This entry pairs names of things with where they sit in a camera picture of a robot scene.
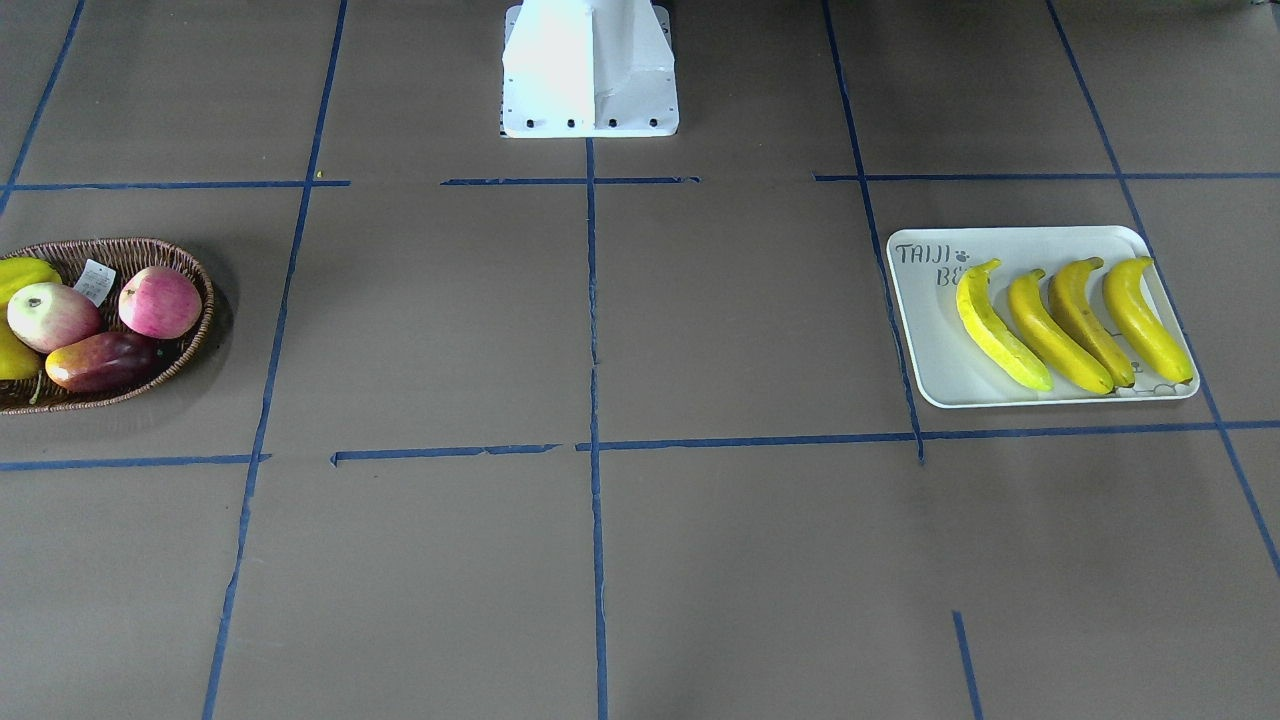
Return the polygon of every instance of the plastic tray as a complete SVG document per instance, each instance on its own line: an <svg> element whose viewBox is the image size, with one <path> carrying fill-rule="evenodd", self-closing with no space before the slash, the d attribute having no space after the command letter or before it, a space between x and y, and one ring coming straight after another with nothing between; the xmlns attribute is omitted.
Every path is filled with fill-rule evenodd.
<svg viewBox="0 0 1280 720"><path fill-rule="evenodd" d="M1146 368L1133 347L1119 337L1102 302L1102 277L1106 272L1126 258L1148 255L1142 237L1129 228L904 229L888 238L884 254L915 368L916 387L925 400L938 407L1181 400L1199 391L1199 369L1196 369L1190 383L1175 386ZM1089 277L1089 305L1134 361L1137 383L1132 388L1117 388L1111 395L1098 396L1078 388L1051 369L1053 389L1048 392L1018 384L965 332L956 311L956 281L965 269L1000 258L1002 264L991 275L992 305L1009 323L1007 290L1014 278L1036 268L1043 268L1051 277L1062 265L1093 255L1102 258L1106 265ZM1147 270L1143 286L1152 309L1187 348L1187 338L1169 295L1153 269Z"/></svg>

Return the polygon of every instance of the blue tape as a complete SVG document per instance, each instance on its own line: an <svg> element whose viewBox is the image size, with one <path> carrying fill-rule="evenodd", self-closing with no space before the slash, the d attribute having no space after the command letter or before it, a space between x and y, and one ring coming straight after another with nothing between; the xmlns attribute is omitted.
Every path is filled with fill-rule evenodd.
<svg viewBox="0 0 1280 720"><path fill-rule="evenodd" d="M1062 49L1066 51L1066 58L1071 63L1071 70L1075 73L1075 79L1080 86L1080 92L1084 95L1084 100L1089 106L1089 113L1093 115L1093 122L1098 128L1098 136L1102 138L1102 145L1107 151L1107 158L1111 159L1111 167L1115 170L1116 179L1120 182L1120 190L1124 193L1125 202L1129 205L1130 214L1133 214L1134 229L1138 231L1143 242L1147 243L1147 250L1152 256L1155 256L1151 247L1151 240L1147 237L1147 231L1142 222L1142 214L1138 211L1138 204L1134 201L1133 193L1129 191L1129 183L1125 181L1125 174L1120 169L1120 161L1116 159L1115 150L1111 147L1111 140L1107 137L1107 131L1102 126L1102 115L1098 113L1098 108L1093 102L1093 95L1089 92L1089 87L1084 82L1084 73L1080 72L1080 65L1075 59L1075 53L1071 50L1071 42L1066 37L1066 29L1062 27L1062 22L1057 17L1057 10L1053 8L1053 0L1044 0L1044 5L1048 8L1050 17L1053 20L1053 27L1057 29L1057 36L1062 41ZM1164 282L1164 273L1160 269L1158 261L1156 264L1156 274L1160 275L1161 282ZM1178 305L1174 304L1172 297L1169 299L1169 305L1174 311L1174 318L1181 327L1181 313L1178 311ZM1244 471L1244 465L1240 462L1240 459L1235 452L1235 445L1231 442L1231 433L1226 423L1222 421L1222 414L1219 411L1217 401L1213 398L1208 378L1204 377L1203 365L1199 363L1196 346L1192 343L1189 337L1187 338L1187 348L1189 350L1196 366L1201 369L1201 389L1204 393L1204 402L1208 405L1210 414L1213 416L1215 428L1219 432L1219 437L1222 439L1222 447L1226 451L1226 456L1231 461L1231 469L1235 471L1236 482L1240 484L1240 492L1244 495L1245 503L1249 506L1249 512L1253 515L1253 521L1262 538L1262 544L1266 547L1267 555L1271 559L1271 568L1275 570L1276 577L1280 578L1280 552L1276 550L1275 539L1271 537L1271 530L1267 528L1266 519L1262 516L1262 511L1258 507L1257 498L1253 495L1253 488L1249 484L1249 478Z"/></svg>
<svg viewBox="0 0 1280 720"><path fill-rule="evenodd" d="M698 176L685 176L685 177L660 177L660 178L595 178L595 184L680 184L680 183L699 183L703 178Z"/></svg>
<svg viewBox="0 0 1280 720"><path fill-rule="evenodd" d="M36 111L31 115L31 124L27 126L27 135L22 138L22 147L18 149L18 156L13 161L13 169L9 170L9 182L5 183L5 188L0 192L0 215L4 214L5 208L9 206L9 197L13 195L13 186L18 183L18 176L22 173L22 165L27 161L27 152L31 151L31 143L36 138L36 128L40 127L40 119L45 115L45 108L49 106L49 99L54 94L54 86L58 83L58 76L63 72L63 64L67 61L67 54L72 47L72 41L76 40L76 31L79 28L81 15L84 13L84 0L76 3L76 10L72 13L72 20L67 26L67 36L63 37L63 46L58 51L58 59L54 60L54 69L49 73L49 82L45 83L45 91L40 95L40 102L36 104Z"/></svg>
<svg viewBox="0 0 1280 720"><path fill-rule="evenodd" d="M298 204L298 222L293 231L293 246L289 250L289 264L284 275L284 288L280 293L280 310L275 322L275 337L271 342L271 357L268 363L266 382L262 389L262 411L257 430L253 434L253 452L244 477L244 498L241 502L239 532L236 539L236 565L230 582L223 596L223 612L218 621L218 639L214 644L214 657L209 667L209 685L205 689L202 720L212 720L214 705L218 700L218 685L221 680L223 661L227 656L227 638L230 632L232 612L236 607L236 591L239 587L239 574L244 560L244 542L248 537L248 524L252 516L251 502L257 488L257 471L262 460L262 446L266 438L266 425L271 415L271 396L275 388L275 375L280 365L280 348L284 343L284 325L288 318L289 288L297 269L298 251L306 229L307 211L311 205L311 188L315 184L316 163L320 156L320 140L324 136L325 117L329 111L329 96L333 92L333 78L338 68L338 50L342 47L342 31L347 18L347 0L338 5L338 20L333 32L333 46L329 51L329 68L325 73L324 92L320 96L320 109L316 113L315 135L311 140L311 156L307 161L307 177L302 186L302 201Z"/></svg>
<svg viewBox="0 0 1280 720"><path fill-rule="evenodd" d="M600 384L595 305L595 142L586 138L586 296L591 322L591 565L595 582L595 711L609 719L609 662L604 615L604 514L600 503Z"/></svg>
<svg viewBox="0 0 1280 720"><path fill-rule="evenodd" d="M869 176L818 174L815 182L915 182L915 181L1203 181L1203 179L1280 179L1280 172L1247 173L881 173Z"/></svg>
<svg viewBox="0 0 1280 720"><path fill-rule="evenodd" d="M969 653L969 637L964 629L964 616L951 611L951 621L956 626L956 643L960 646L960 662L964 664L964 682L969 687L969 705L973 707L973 720L983 720L982 698L978 697L978 678L973 673L973 657Z"/></svg>
<svg viewBox="0 0 1280 720"><path fill-rule="evenodd" d="M494 445L467 447L417 447L404 450L339 450L329 456L334 468L338 462L357 460L403 460L411 457L466 457L475 455L536 455L559 447L552 445Z"/></svg>
<svg viewBox="0 0 1280 720"><path fill-rule="evenodd" d="M1280 420L1258 420L1249 423L1251 427L1280 427ZM1023 438L1023 437L1053 437L1053 436L1103 436L1103 434L1140 434L1140 433L1178 433L1178 432L1210 432L1216 430L1216 423L1153 423L1129 425L1083 425L1083 427L1050 427L1050 428L989 428L974 430L922 430L923 439L983 439L983 438ZM667 450L672 447L768 447L791 445L858 445L868 442L910 442L916 438L911 432L890 433L851 433L851 434L822 434L822 436L758 436L758 437L719 437L719 438L669 438L669 439L631 439L600 442L602 451L626 450ZM590 443L577 443L573 448L579 452L591 450Z"/></svg>
<svg viewBox="0 0 1280 720"><path fill-rule="evenodd" d="M1280 420L1234 420L1222 423L1229 430L1261 430L1280 428Z"/></svg>
<svg viewBox="0 0 1280 720"><path fill-rule="evenodd" d="M492 184L586 184L584 178L452 178L440 184L492 186Z"/></svg>
<svg viewBox="0 0 1280 720"><path fill-rule="evenodd" d="M97 457L84 460L19 460L0 462L0 473L26 470L90 470L102 468L164 468L174 465L243 465L248 455L175 455L170 457Z"/></svg>
<svg viewBox="0 0 1280 720"><path fill-rule="evenodd" d="M836 24L831 18L829 0L822 0L822 14L827 22L827 42L831 45L831 59L836 68L836 82L840 86L840 101L845 109L845 124L849 129L849 143L854 151L854 165L860 178L859 186L863 195L863 209L867 211L867 229L870 232L872 250L876 254L876 268L881 275L881 290L884 299L884 313L888 318L890 331L893 333L893 348L897 352L897 368L902 380L902 392L906 398L906 410L911 420L911 432L915 436L915 454L920 464L924 464L924 438L920 436L920 418L915 411L915 396L911 392L911 379L906 368L906 351L902 347L902 333L897 327L897 318L893 315L893 296L890 288L888 269L884 266L884 250L881 247L879 231L876 228L876 210L872 208L870 186L867 182L867 169L863 165L863 151L858 142L858 126L854 123L854 105L849 97L849 82L845 78L845 64L840 59L840 44L836 41Z"/></svg>
<svg viewBox="0 0 1280 720"><path fill-rule="evenodd" d="M14 192L52 192L63 190L239 190L306 187L307 181L177 181L177 182L51 182L22 183ZM314 181L312 187L349 187L351 181Z"/></svg>
<svg viewBox="0 0 1280 720"><path fill-rule="evenodd" d="M680 184L699 183L703 178L698 176L687 177L653 177L653 178L452 178L440 184L448 186L495 186L495 184Z"/></svg>

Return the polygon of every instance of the woven basket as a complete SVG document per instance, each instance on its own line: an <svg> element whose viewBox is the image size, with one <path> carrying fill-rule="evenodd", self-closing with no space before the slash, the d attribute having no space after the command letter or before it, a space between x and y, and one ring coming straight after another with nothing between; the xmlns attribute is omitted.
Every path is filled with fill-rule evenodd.
<svg viewBox="0 0 1280 720"><path fill-rule="evenodd" d="M155 378L141 382L137 386L114 391L73 393L54 384L49 379L49 375L41 370L37 378L28 380L0 380L0 415L101 407L137 397L177 375L196 355L201 342L204 342L205 336L209 333L209 324L214 315L214 283L209 279L209 274L201 266L200 261L175 245L147 237L74 240L32 245L9 252L4 258L20 255L40 258L47 261L58 270L67 284L74 284L76 279L84 270L84 261L88 259L115 269L115 283L101 306L102 318L106 320L106 329L109 331L128 331L116 314L120 287L136 273L151 265L165 265L187 275L195 283L196 290L200 291L204 307L196 325L187 331L186 334L174 340L160 341L161 352L169 360Z"/></svg>

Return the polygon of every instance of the banana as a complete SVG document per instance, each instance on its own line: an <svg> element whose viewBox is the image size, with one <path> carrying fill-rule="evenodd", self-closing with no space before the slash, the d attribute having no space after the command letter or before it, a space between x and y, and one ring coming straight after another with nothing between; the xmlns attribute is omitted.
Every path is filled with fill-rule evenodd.
<svg viewBox="0 0 1280 720"><path fill-rule="evenodd" d="M1039 297L1039 281L1044 270L1037 268L1019 275L1009 286L1009 313L1036 355L1089 392L1107 395L1116 388L1111 373L1098 360L1071 340L1053 322Z"/></svg>
<svg viewBox="0 0 1280 720"><path fill-rule="evenodd" d="M1133 387L1134 374L1129 356L1102 327L1084 293L1089 273L1101 266L1102 258L1088 258L1064 265L1048 283L1048 314L1066 334L1071 336L1071 340L1102 363L1116 386Z"/></svg>
<svg viewBox="0 0 1280 720"><path fill-rule="evenodd" d="M1102 300L1120 328L1120 334L1153 370L1172 383L1189 383L1196 372L1192 359L1160 323L1142 295L1142 273L1151 258L1121 260L1102 278Z"/></svg>
<svg viewBox="0 0 1280 720"><path fill-rule="evenodd" d="M0 305L9 302L13 293L28 284L44 282L60 283L63 278L40 258L18 255L0 260Z"/></svg>
<svg viewBox="0 0 1280 720"><path fill-rule="evenodd" d="M1009 327L991 306L991 272L998 266L1000 259L992 258L960 275L960 282L956 283L960 322L978 347L1009 377L1030 389L1050 391L1053 388L1053 377L1050 375L1048 366L1009 332Z"/></svg>
<svg viewBox="0 0 1280 720"><path fill-rule="evenodd" d="M26 380L40 374L44 359L27 347L0 318L0 380Z"/></svg>

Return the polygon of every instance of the apple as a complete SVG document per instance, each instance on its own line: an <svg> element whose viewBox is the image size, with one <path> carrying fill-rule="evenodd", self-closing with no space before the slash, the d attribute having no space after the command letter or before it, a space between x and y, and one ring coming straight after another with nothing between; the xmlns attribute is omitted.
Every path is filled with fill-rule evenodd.
<svg viewBox="0 0 1280 720"><path fill-rule="evenodd" d="M173 340L189 331L204 302L187 275L173 268L143 268L120 287L120 322L138 334Z"/></svg>
<svg viewBox="0 0 1280 720"><path fill-rule="evenodd" d="M9 329L37 352L52 352L102 328L88 297L52 282L28 284L9 299Z"/></svg>

